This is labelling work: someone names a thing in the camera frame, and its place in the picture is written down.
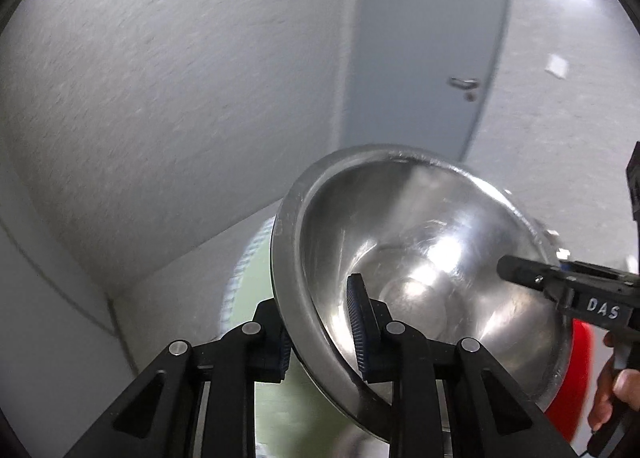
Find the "person's right hand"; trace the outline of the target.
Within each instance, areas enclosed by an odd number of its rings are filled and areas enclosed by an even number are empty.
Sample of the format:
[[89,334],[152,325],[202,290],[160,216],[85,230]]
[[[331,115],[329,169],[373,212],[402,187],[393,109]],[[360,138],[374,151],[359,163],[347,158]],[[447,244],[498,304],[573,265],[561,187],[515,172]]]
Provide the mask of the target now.
[[616,374],[613,370],[614,357],[603,366],[594,393],[593,404],[587,422],[592,432],[608,422],[613,412],[613,400],[617,398],[638,412],[640,408],[640,374],[638,370],[624,369]]

